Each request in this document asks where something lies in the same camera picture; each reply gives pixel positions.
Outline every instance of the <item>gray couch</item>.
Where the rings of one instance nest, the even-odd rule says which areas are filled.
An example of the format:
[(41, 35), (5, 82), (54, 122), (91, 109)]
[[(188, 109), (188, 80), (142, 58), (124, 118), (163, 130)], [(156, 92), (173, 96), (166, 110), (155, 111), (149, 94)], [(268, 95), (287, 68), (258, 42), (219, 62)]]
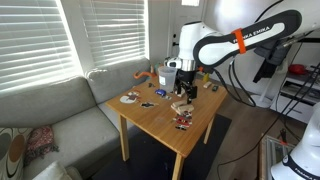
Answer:
[[(80, 172), (120, 146), (117, 114), (104, 103), (145, 81), (134, 79), (137, 71), (150, 70), (148, 60), (92, 70), (84, 77), (42, 85), (0, 98), (0, 127), (52, 125), (60, 152), (38, 158), (24, 168), (32, 179), (53, 161)], [(138, 130), (128, 125), (129, 135)]]

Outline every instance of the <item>window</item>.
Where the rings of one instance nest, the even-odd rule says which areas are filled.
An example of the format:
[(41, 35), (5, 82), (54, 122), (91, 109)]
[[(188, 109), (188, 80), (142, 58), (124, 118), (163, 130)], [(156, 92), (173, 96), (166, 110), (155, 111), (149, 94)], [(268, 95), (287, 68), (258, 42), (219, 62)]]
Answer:
[(79, 0), (96, 67), (146, 57), (145, 0)]
[(55, 0), (1, 0), (0, 93), (81, 74)]

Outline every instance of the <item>black cable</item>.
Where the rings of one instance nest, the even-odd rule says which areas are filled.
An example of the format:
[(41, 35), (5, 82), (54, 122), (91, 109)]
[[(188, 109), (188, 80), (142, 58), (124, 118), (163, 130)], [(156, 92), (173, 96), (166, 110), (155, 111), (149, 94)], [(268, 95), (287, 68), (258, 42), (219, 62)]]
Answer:
[(253, 103), (253, 105), (250, 105), (248, 103), (245, 103), (245, 104), (248, 105), (248, 106), (251, 106), (251, 107), (256, 107), (256, 102), (252, 99), (252, 97), (250, 96), (248, 91), (242, 86), (242, 84), (240, 83), (240, 81), (238, 79), (238, 76), (237, 76), (236, 70), (235, 70), (235, 62), (232, 62), (231, 65), (232, 65), (232, 71), (233, 71), (233, 74), (234, 74), (234, 78), (236, 79), (237, 83), (239, 84), (241, 89), (244, 91), (244, 93), (247, 95), (247, 97), (249, 97), (250, 101)]
[(308, 36), (309, 34), (311, 34), (313, 31), (308, 32), (307, 34), (305, 34), (304, 36)]
[[(251, 107), (255, 107), (255, 102), (254, 102), (254, 101), (253, 101), (253, 105), (252, 105), (252, 104), (249, 104), (249, 103), (246, 103), (246, 102), (242, 101), (241, 98), (237, 98), (235, 95), (233, 95), (233, 94), (230, 92), (230, 90), (229, 90), (226, 82), (224, 81), (224, 79), (223, 79), (223, 77), (221, 76), (221, 74), (219, 73), (219, 71), (218, 71), (217, 69), (213, 69), (213, 71), (214, 71), (214, 72), (216, 73), (216, 75), (218, 76), (221, 84), (222, 84), (222, 85), (224, 86), (224, 88), (227, 90), (228, 94), (229, 94), (235, 101), (237, 101), (237, 102), (239, 102), (239, 103), (243, 103), (243, 104), (248, 105), (248, 106), (251, 106)], [(250, 95), (249, 95), (249, 93), (243, 88), (243, 86), (241, 85), (241, 83), (240, 83), (240, 87), (242, 87), (242, 90), (248, 95), (249, 98), (251, 98)]]
[(263, 135), (260, 137), (259, 141), (255, 144), (255, 146), (253, 148), (251, 148), (249, 151), (247, 151), (244, 155), (236, 158), (236, 159), (233, 159), (231, 161), (228, 161), (228, 162), (225, 162), (225, 163), (220, 163), (218, 164), (218, 167), (217, 167), (217, 173), (218, 173), (218, 178), (220, 179), (220, 173), (219, 173), (219, 167), (220, 166), (223, 166), (223, 165), (226, 165), (226, 164), (229, 164), (229, 163), (232, 163), (232, 162), (235, 162), (235, 161), (238, 161), (240, 159), (242, 159), (243, 157), (247, 156), (248, 154), (250, 154), (252, 151), (254, 151), (258, 146), (259, 146), (259, 143), (260, 141), (263, 139), (263, 137), (269, 132), (269, 130), (275, 125), (275, 123), (278, 121), (278, 119), (283, 115), (283, 113), (287, 110), (287, 108), (289, 107), (289, 105), (292, 103), (293, 99), (291, 99), (289, 101), (289, 103), (286, 105), (286, 107), (281, 111), (281, 113), (278, 114), (278, 116), (276, 117), (276, 119), (272, 122), (272, 124), (269, 126), (269, 128), (263, 133)]
[(235, 91), (235, 92), (236, 92), (236, 94), (237, 94), (237, 96), (238, 96), (239, 100), (240, 100), (240, 101), (242, 101), (242, 98), (241, 98), (240, 94), (238, 93), (238, 91), (237, 91), (237, 89), (236, 89), (235, 85), (233, 84), (233, 80), (232, 80), (232, 76), (231, 76), (231, 66), (230, 66), (230, 64), (229, 64), (229, 68), (228, 68), (228, 75), (229, 75), (229, 80), (230, 80), (230, 82), (231, 82), (231, 85), (232, 85), (232, 87), (233, 87), (233, 91)]
[(300, 87), (300, 89), (298, 90), (298, 92), (300, 93), (300, 91), (302, 91), (302, 89), (306, 86), (306, 84), (309, 82), (309, 80), (311, 78), (313, 78), (312, 76), (316, 73), (316, 76), (313, 78), (313, 81), (311, 82), (310, 86), (308, 86), (307, 91), (297, 100), (297, 102), (295, 103), (295, 105), (293, 105), (291, 107), (291, 109), (285, 114), (286, 116), (297, 106), (297, 104), (304, 98), (304, 96), (306, 96), (309, 91), (311, 90), (312, 86), (314, 85), (314, 83), (316, 82), (318, 76), (319, 76), (319, 67), (320, 67), (320, 63), (318, 63), (318, 65), (314, 68), (314, 70), (311, 72), (311, 74), (309, 74), (307, 80), (304, 82), (303, 86)]
[(255, 22), (255, 23), (258, 22), (258, 21), (260, 20), (260, 18), (261, 18), (269, 9), (271, 9), (273, 6), (281, 3), (282, 1), (283, 1), (283, 0), (280, 0), (280, 1), (277, 1), (277, 2), (275, 2), (275, 3), (273, 3), (273, 4), (271, 4), (267, 9), (265, 9), (265, 10), (260, 14), (260, 16), (259, 16), (259, 17), (256, 19), (256, 21), (254, 21), (254, 22)]
[[(293, 63), (293, 61), (296, 59), (296, 56), (297, 56), (298, 53), (300, 52), (300, 49), (301, 49), (301, 47), (302, 47), (302, 44), (303, 44), (303, 43), (300, 43), (300, 46), (299, 46), (298, 50), (296, 51), (295, 55), (293, 56), (290, 65), (291, 65), (291, 64)], [(283, 79), (280, 88), (283, 87), (285, 80), (286, 80), (286, 78)], [(278, 100), (279, 100), (279, 96), (280, 96), (280, 91), (279, 91), (279, 93), (277, 94), (276, 102), (275, 102), (275, 106), (276, 106), (275, 108), (276, 108), (276, 111), (277, 111), (277, 112), (278, 112)], [(284, 117), (284, 120), (283, 120), (283, 121), (281, 120), (281, 122), (283, 123), (284, 127), (288, 130), (288, 132), (289, 132), (296, 140), (300, 141), (301, 138), (300, 138), (298, 135), (296, 135), (295, 133), (293, 133), (293, 131), (286, 125), (286, 123), (285, 123), (285, 122), (286, 122), (286, 117)]]
[[(317, 67), (314, 69), (313, 73), (319, 69), (320, 67), (320, 63), (318, 63)], [(314, 79), (314, 81), (311, 83), (309, 89), (311, 89), (312, 85), (315, 83), (315, 80), (316, 78), (318, 77), (319, 75), (319, 72), (320, 71), (317, 71), (317, 75)], [(302, 88), (300, 88), (296, 94), (294, 95), (294, 97), (297, 97), (297, 95), (300, 93), (300, 91), (302, 90)], [(269, 126), (269, 128), (263, 133), (263, 135), (260, 137), (259, 141), (255, 144), (255, 146), (253, 148), (251, 148), (249, 151), (247, 151), (244, 155), (234, 159), (234, 160), (231, 160), (231, 161), (228, 161), (228, 162), (225, 162), (225, 163), (221, 163), (221, 164), (218, 164), (218, 167), (217, 167), (217, 173), (218, 173), (218, 178), (220, 179), (220, 173), (219, 173), (219, 167), (222, 166), (222, 165), (226, 165), (226, 164), (229, 164), (229, 163), (232, 163), (232, 162), (235, 162), (235, 161), (238, 161), (240, 159), (242, 159), (243, 157), (247, 156), (248, 154), (250, 154), (252, 151), (254, 151), (260, 144), (260, 141), (263, 139), (263, 137), (269, 132), (269, 130), (274, 126), (274, 124), (278, 121), (278, 119), (284, 115), (284, 112), (287, 110), (287, 108), (290, 106), (290, 104), (292, 103), (292, 101), (294, 100), (294, 98), (292, 98), (289, 103), (286, 105), (286, 107), (281, 111), (281, 113), (278, 114), (277, 118), (273, 121), (273, 123)]]

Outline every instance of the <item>dark rug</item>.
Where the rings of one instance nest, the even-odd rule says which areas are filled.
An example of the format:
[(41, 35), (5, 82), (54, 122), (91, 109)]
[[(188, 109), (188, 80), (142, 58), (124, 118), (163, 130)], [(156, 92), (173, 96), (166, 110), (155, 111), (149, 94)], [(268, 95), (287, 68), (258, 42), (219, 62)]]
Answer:
[[(216, 115), (208, 143), (203, 144), (204, 133), (185, 159), (181, 179), (201, 180), (207, 178), (230, 124), (230, 119)], [(144, 132), (131, 138), (129, 147), (130, 159), (127, 162), (122, 160), (121, 150), (119, 149), (119, 154), (113, 161), (103, 167), (92, 179), (171, 179), (176, 153)]]

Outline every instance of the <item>table top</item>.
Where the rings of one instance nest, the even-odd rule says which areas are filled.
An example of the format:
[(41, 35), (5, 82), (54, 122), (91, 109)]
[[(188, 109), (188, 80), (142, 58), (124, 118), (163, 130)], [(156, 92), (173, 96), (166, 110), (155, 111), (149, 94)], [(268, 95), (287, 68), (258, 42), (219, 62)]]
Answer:
[[(153, 83), (155, 87), (149, 87), (149, 83)], [(110, 99), (106, 102), (106, 105), (174, 152), (179, 153), (182, 157), (187, 157), (227, 95), (225, 88), (221, 86), (216, 92), (213, 92), (211, 90), (212, 85), (205, 89), (203, 88), (204, 84), (201, 80), (195, 80), (198, 93), (197, 98), (193, 99), (191, 103), (194, 106), (192, 125), (186, 131), (175, 128), (177, 123), (172, 119), (177, 114), (171, 109), (171, 104), (186, 100), (187, 96), (184, 95), (180, 98), (169, 93), (167, 95), (172, 97), (171, 100), (161, 98), (155, 93), (155, 90), (159, 89), (158, 78), (152, 78), (133, 87), (127, 92)], [(139, 92), (139, 102), (122, 103), (120, 98), (132, 91)], [(143, 102), (152, 102), (158, 105), (144, 108), (141, 107)]]

